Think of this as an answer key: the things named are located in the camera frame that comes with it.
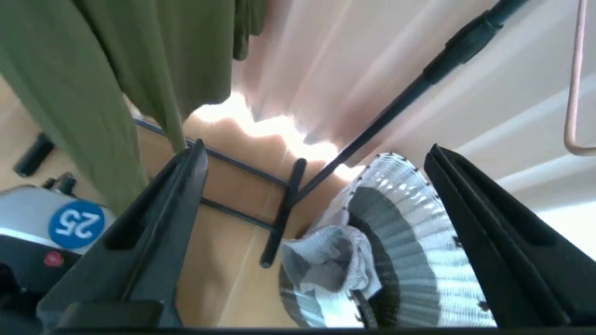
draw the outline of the clothes hanger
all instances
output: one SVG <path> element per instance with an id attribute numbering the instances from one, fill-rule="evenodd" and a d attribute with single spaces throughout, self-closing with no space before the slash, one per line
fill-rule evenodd
<path id="1" fill-rule="evenodd" d="M 579 0 L 577 9 L 576 40 L 571 65 L 571 85 L 565 117 L 564 143 L 567 151 L 574 155 L 596 155 L 596 147 L 582 147 L 576 142 L 577 105 L 579 104 L 579 82 L 581 80 L 581 63 L 584 54 L 584 34 L 586 32 L 587 0 Z"/>

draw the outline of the wooden floor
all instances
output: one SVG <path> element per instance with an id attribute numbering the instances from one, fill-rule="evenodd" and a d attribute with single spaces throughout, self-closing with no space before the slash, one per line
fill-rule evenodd
<path id="1" fill-rule="evenodd" d="M 296 159 L 280 136 L 252 138 L 231 119 L 207 123 L 192 118 L 184 128 L 188 136 L 202 138 L 210 148 L 285 179 Z M 0 79 L 0 190 L 25 183 L 41 185 L 48 177 L 71 171 L 78 180 L 74 193 L 102 203 L 60 150 L 55 150 L 31 178 L 22 179 L 12 171 L 38 131 L 39 127 Z M 165 138 L 144 129 L 140 129 L 140 134 L 142 162 L 155 175 L 173 152 Z M 280 187 L 214 158 L 209 164 L 206 197 L 273 221 L 282 197 Z M 323 165 L 324 162 L 309 162 L 305 180 Z M 345 181 L 334 176 L 325 180 L 294 208 L 285 237 L 293 237 L 304 229 L 344 185 Z M 261 228 L 200 207 L 178 285 L 177 305 L 186 327 L 296 327 L 278 298 L 278 259 L 267 270 L 259 265 L 267 236 Z"/>

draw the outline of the blue sticker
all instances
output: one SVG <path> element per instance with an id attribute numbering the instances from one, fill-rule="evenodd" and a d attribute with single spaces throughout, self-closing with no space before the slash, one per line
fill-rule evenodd
<path id="1" fill-rule="evenodd" d="M 64 205 L 49 221 L 49 237 L 63 248 L 90 245 L 103 232 L 103 210 L 89 201 L 74 201 Z"/>

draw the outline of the olive green fabric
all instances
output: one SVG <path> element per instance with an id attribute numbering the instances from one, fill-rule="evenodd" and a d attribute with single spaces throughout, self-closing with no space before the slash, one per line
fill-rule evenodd
<path id="1" fill-rule="evenodd" d="M 122 92 L 185 148 L 182 121 L 230 93 L 265 0 L 0 0 L 0 69 L 121 213 L 147 178 Z"/>

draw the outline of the red button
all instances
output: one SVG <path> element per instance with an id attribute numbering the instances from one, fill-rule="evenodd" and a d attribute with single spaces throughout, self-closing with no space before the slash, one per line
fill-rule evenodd
<path id="1" fill-rule="evenodd" d="M 44 264 L 49 267 L 59 267 L 64 264 L 64 258 L 58 251 L 50 251 L 44 258 Z"/>

